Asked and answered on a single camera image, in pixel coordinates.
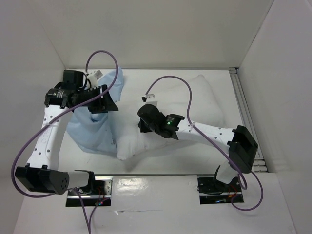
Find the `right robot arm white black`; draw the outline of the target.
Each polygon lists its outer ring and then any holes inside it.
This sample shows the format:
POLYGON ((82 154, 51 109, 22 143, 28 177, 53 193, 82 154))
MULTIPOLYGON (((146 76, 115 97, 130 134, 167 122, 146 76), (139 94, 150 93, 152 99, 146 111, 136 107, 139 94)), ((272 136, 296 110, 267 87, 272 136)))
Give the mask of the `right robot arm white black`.
POLYGON ((137 114, 142 133, 154 132, 162 138, 188 140, 218 149, 227 160, 213 178, 218 191, 224 191, 234 177, 252 171, 258 144, 245 126, 231 129, 196 123, 180 115, 164 115, 152 104, 143 105, 137 114))

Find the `white pillow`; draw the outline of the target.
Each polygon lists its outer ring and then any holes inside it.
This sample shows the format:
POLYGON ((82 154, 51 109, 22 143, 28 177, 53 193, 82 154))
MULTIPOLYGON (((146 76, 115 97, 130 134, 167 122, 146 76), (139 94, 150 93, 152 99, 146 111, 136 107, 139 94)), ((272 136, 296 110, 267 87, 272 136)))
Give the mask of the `white pillow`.
POLYGON ((203 75, 155 93, 157 103, 118 102, 112 113, 117 158, 127 160, 143 152, 182 141, 178 132, 194 132, 201 125, 224 127, 225 120, 212 88, 203 75))

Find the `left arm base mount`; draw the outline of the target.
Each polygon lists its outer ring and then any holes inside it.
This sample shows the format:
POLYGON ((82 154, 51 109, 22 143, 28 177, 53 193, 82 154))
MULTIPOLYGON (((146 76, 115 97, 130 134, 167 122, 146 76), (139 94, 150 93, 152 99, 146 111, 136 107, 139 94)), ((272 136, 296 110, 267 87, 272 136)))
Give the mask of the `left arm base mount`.
MULTIPOLYGON (((95 175, 92 188, 88 191, 78 189, 85 207, 108 207, 111 206, 113 188, 113 176, 95 175)), ((81 207, 78 195, 75 192, 67 192, 66 207, 81 207)))

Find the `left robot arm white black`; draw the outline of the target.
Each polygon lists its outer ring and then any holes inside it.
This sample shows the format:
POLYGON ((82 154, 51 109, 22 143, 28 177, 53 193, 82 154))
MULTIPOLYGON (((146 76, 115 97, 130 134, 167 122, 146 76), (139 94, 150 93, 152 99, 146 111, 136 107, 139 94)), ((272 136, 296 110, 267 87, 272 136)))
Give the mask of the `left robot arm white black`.
POLYGON ((35 148, 23 167, 13 164, 14 186, 22 183, 24 196, 41 198, 61 195, 79 187, 86 195, 96 190, 94 173, 87 170, 59 171, 59 152, 65 133, 86 152, 112 154, 117 151, 109 113, 118 110, 124 85, 120 68, 103 75, 64 70, 63 80, 50 89, 44 101, 44 120, 33 140, 35 148))

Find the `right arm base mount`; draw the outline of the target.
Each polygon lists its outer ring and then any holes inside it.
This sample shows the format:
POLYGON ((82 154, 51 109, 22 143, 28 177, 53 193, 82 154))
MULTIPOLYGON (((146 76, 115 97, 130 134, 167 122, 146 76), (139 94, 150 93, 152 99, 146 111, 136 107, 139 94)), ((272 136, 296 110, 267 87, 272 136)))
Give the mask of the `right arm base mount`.
POLYGON ((200 204, 243 203, 242 189, 237 177, 229 185, 216 182, 212 176, 197 178, 200 204))

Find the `light blue pillowcase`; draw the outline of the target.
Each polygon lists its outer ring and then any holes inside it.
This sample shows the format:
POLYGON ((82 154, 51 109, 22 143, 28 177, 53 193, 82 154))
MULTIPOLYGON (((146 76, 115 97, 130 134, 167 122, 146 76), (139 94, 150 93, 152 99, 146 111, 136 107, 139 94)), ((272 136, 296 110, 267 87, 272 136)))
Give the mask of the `light blue pillowcase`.
MULTIPOLYGON (((99 85, 110 85, 115 77, 113 70, 102 76, 99 85)), ((109 94, 113 102, 120 101, 124 86, 123 71, 119 67, 117 79, 109 94)), ((66 131, 72 140, 84 152, 93 154, 116 154, 117 147, 111 131, 110 113, 91 114, 87 107, 74 110, 66 131)))

